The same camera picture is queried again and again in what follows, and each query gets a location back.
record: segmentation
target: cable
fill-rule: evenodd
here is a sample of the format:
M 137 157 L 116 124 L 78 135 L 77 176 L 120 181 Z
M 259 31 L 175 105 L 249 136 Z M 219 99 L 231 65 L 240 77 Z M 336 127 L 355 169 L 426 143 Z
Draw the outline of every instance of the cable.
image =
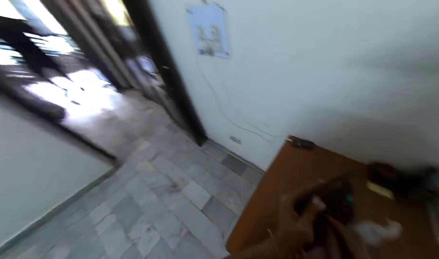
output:
M 197 65 L 197 69 L 199 69 L 200 74 L 202 75 L 203 79 L 205 80 L 205 82 L 206 82 L 207 85 L 210 87 L 211 91 L 213 92 L 213 94 L 214 94 L 214 96 L 215 96 L 215 99 L 216 99 L 216 104 L 217 104 L 217 106 L 218 106 L 218 109 L 219 109 L 219 111 L 221 112 L 221 114 L 224 116 L 224 118 L 226 118 L 230 123 L 232 123 L 234 126 L 238 127 L 239 129 L 246 130 L 246 131 L 248 131 L 248 132 L 250 132 L 250 133 L 253 133 L 253 134 L 259 136 L 260 138 L 266 140 L 267 142 L 271 142 L 270 140 L 267 140 L 266 138 L 264 138 L 263 136 L 261 136 L 260 134 L 254 132 L 254 131 L 251 131 L 251 130 L 249 130 L 249 129 L 246 129 L 246 128 L 242 128 L 242 127 L 240 127 L 239 125 L 237 125 L 234 121 L 232 121 L 232 120 L 226 115 L 226 113 L 224 112 L 223 108 L 221 107 L 220 98 L 218 97 L 218 94 L 216 93 L 216 91 L 215 91 L 215 89 L 213 88 L 213 86 L 210 84 L 210 81 L 207 79 L 207 77 L 206 77 L 205 74 L 203 73 L 202 69 L 200 68 L 201 66 L 200 66 L 200 64 L 199 64 L 198 55 L 196 55 L 196 65 Z
M 213 66 L 215 67 L 215 73 L 218 75 L 218 77 L 219 77 L 220 80 L 221 80 L 221 84 L 222 84 L 222 85 L 224 86 L 224 88 L 225 88 L 226 95 L 227 95 L 229 101 L 230 101 L 232 104 L 234 104 L 234 102 L 233 102 L 232 99 L 231 99 L 231 96 L 229 95 L 227 84 L 226 84 L 225 81 L 223 80 L 223 77 L 222 77 L 222 75 L 221 75 L 220 72 L 219 72 L 219 68 L 218 68 L 218 66 L 216 65 L 216 62 L 215 62 L 215 61 L 212 61 L 212 63 L 213 63 Z M 283 135 L 272 135 L 272 134 L 269 134 L 269 133 L 267 133 L 267 132 L 261 130 L 260 128 L 258 128 L 257 126 L 255 126 L 255 125 L 253 125 L 251 122 L 249 122 L 249 121 L 246 119 L 246 117 L 242 114 L 242 112 L 240 111 L 240 109 L 237 109 L 235 106 L 234 106 L 234 108 L 238 111 L 238 113 L 240 114 L 240 116 L 242 116 L 242 119 L 243 119 L 246 123 L 248 123 L 250 126 L 252 126 L 253 128 L 255 128 L 255 129 L 261 131 L 262 133 L 264 133 L 264 134 L 266 134 L 266 135 L 268 135 L 268 136 L 270 136 L 270 137 L 285 137 L 285 136 L 283 136 Z

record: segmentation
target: white wall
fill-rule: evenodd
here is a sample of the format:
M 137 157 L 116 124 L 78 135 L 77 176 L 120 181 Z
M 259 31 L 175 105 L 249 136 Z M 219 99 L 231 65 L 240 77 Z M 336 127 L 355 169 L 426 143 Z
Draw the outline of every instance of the white wall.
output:
M 0 101 L 0 245 L 112 168 Z
M 360 161 L 439 163 L 439 0 L 216 0 L 230 59 L 196 54 L 186 8 L 200 0 L 150 2 L 208 137 L 259 167 L 287 134 Z M 269 142 L 225 119 L 202 73 Z

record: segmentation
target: gray floor tile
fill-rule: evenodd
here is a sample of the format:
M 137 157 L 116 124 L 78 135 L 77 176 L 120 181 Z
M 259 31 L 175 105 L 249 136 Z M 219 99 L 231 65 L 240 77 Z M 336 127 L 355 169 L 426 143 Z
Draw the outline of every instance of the gray floor tile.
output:
M 129 180 L 135 177 L 136 171 L 132 164 L 124 163 L 122 167 L 115 173 L 122 184 L 126 184 Z
M 79 238 L 74 244 L 68 259 L 100 259 L 105 253 L 96 238 Z
M 96 233 L 100 236 L 103 232 L 107 230 L 109 226 L 117 222 L 117 218 L 114 214 L 109 214 L 105 216 L 98 224 L 95 226 Z
M 231 171 L 214 159 L 210 159 L 205 168 L 212 176 L 218 178 L 219 180 L 222 180 L 228 174 L 228 172 Z
M 194 236 L 201 238 L 213 224 L 182 193 L 171 194 L 162 198 L 179 220 Z
M 112 209 L 117 221 L 125 231 L 130 231 L 135 222 L 142 216 L 142 210 L 133 197 L 127 196 Z
M 229 188 L 221 188 L 215 197 L 237 215 L 242 214 L 248 202 L 248 199 Z
M 233 172 L 229 172 L 222 183 L 246 199 L 250 198 L 253 192 L 251 183 Z
M 165 218 L 171 213 L 170 208 L 158 197 L 148 201 L 141 208 L 144 216 L 152 222 L 160 218 Z
M 132 245 L 120 259 L 143 259 L 144 257 L 138 251 L 135 245 Z
M 125 189 L 136 201 L 143 199 L 147 192 L 150 191 L 142 175 L 137 175 L 131 179 L 125 185 Z
M 96 186 L 81 197 L 82 204 L 89 210 L 93 210 L 104 200 L 106 200 L 106 196 L 99 186 Z
M 83 206 L 81 200 L 70 204 L 65 210 L 60 212 L 56 218 L 65 226 L 69 226 L 74 222 L 81 220 L 89 213 L 89 209 Z
M 164 218 L 156 219 L 153 224 L 159 235 L 172 249 L 178 245 L 187 232 L 186 227 L 171 212 Z
M 128 192 L 124 187 L 121 187 L 119 190 L 114 192 L 111 196 L 109 196 L 106 200 L 107 207 L 113 209 L 121 200 L 128 196 Z
M 168 246 L 164 239 L 160 239 L 159 242 L 152 248 L 151 252 L 145 259 L 180 259 L 175 255 L 173 250 Z
M 43 249 L 40 249 L 36 245 L 30 246 L 17 246 L 14 247 L 7 252 L 5 252 L 0 259 L 31 259 L 31 258 L 39 258 Z
M 189 168 L 186 170 L 186 174 L 188 174 L 188 176 L 198 184 L 206 181 L 211 176 L 205 167 L 197 163 L 193 163 L 191 166 L 189 166 Z
M 89 217 L 91 222 L 96 225 L 109 214 L 111 214 L 111 209 L 109 209 L 106 202 L 103 202 L 90 212 Z
M 252 184 L 258 185 L 261 181 L 261 178 L 263 178 L 263 175 L 259 170 L 247 166 L 245 172 L 242 174 L 242 177 Z
M 203 146 L 202 150 L 204 150 L 205 153 L 207 153 L 209 156 L 211 156 L 214 160 L 218 162 L 222 162 L 228 153 L 220 148 L 219 146 L 213 144 L 210 141 L 207 141 Z
M 174 250 L 177 258 L 180 259 L 214 259 L 215 257 L 208 251 L 200 241 L 191 233 L 187 233 L 179 242 Z
M 146 192 L 144 195 L 142 195 L 139 199 L 135 200 L 138 205 L 140 206 L 140 208 L 142 209 L 143 213 L 147 213 L 144 210 L 144 207 L 147 206 L 147 204 L 151 204 L 155 201 L 158 200 L 157 195 L 155 195 L 155 193 L 153 191 L 148 191 Z
M 204 188 L 191 180 L 181 191 L 189 200 L 200 210 L 203 209 L 205 203 L 212 197 Z
M 74 222 L 68 230 L 77 236 L 97 237 L 95 224 L 92 223 L 90 217 L 83 217 L 81 220 Z
M 118 222 L 112 223 L 99 237 L 109 259 L 119 259 L 130 247 L 124 229 Z
M 186 173 L 211 195 L 215 196 L 219 193 L 221 182 L 212 176 L 203 166 L 193 164 L 188 168 Z
M 175 165 L 177 165 L 182 170 L 186 171 L 189 166 L 191 166 L 194 161 L 188 157 L 188 153 L 184 151 L 178 151 L 171 155 L 170 161 L 172 161 Z
M 40 259 L 67 259 L 72 252 L 72 246 L 55 245 L 48 250 Z
M 229 254 L 226 250 L 224 234 L 215 225 L 207 230 L 205 235 L 200 238 L 200 242 L 217 259 L 224 258 Z
M 135 242 L 141 256 L 144 258 L 151 252 L 152 248 L 159 242 L 160 235 L 152 226 L 150 221 L 142 216 L 128 233 L 129 238 Z
M 149 162 L 141 163 L 138 167 L 141 169 L 143 179 L 157 196 L 161 196 L 172 188 L 176 188 L 176 186 L 171 186 L 172 183 Z
M 200 148 L 194 148 L 189 154 L 188 159 L 191 159 L 193 162 L 198 163 L 202 166 L 206 166 L 208 161 L 210 160 L 210 156 L 207 155 Z
M 216 197 L 212 197 L 202 209 L 205 214 L 223 233 L 227 233 L 229 227 L 238 218 L 231 209 L 221 203 Z
M 169 129 L 171 132 L 173 133 L 177 133 L 178 131 L 180 131 L 181 129 L 175 125 L 175 123 L 169 123 L 166 125 L 166 128 Z
M 55 217 L 35 230 L 26 241 L 34 243 L 38 250 L 46 251 L 61 238 L 66 229 L 65 224 Z
M 104 192 L 104 194 L 106 195 L 106 197 L 110 197 L 123 185 L 124 183 L 120 181 L 119 177 L 117 177 L 116 174 L 113 174 L 108 179 L 102 181 L 99 186 L 101 190 Z
M 157 158 L 151 162 L 151 164 L 153 164 L 154 168 L 159 170 L 160 173 L 173 180 L 179 189 L 182 189 L 188 185 L 190 181 L 189 176 L 184 173 L 182 169 L 169 161 L 165 156 L 157 156 Z
M 227 155 L 221 163 L 238 175 L 242 175 L 247 168 L 247 165 L 244 162 L 240 161 L 232 155 Z

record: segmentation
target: door frame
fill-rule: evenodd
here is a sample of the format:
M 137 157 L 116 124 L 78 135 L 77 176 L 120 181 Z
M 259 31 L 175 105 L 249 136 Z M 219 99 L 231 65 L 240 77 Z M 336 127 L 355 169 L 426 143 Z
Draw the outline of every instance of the door frame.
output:
M 196 143 L 201 146 L 208 139 L 205 129 L 192 105 L 178 68 L 168 45 L 160 32 L 148 0 L 122 0 L 136 31 L 149 50 L 153 62 L 165 82 L 167 94 L 186 121 L 188 130 Z

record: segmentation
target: tiled floor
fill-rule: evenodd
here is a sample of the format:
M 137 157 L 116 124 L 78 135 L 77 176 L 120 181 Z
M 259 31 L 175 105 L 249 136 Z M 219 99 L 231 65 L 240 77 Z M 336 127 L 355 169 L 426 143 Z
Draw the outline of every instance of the tiled floor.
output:
M 1 258 L 220 259 L 263 172 L 175 125 Z

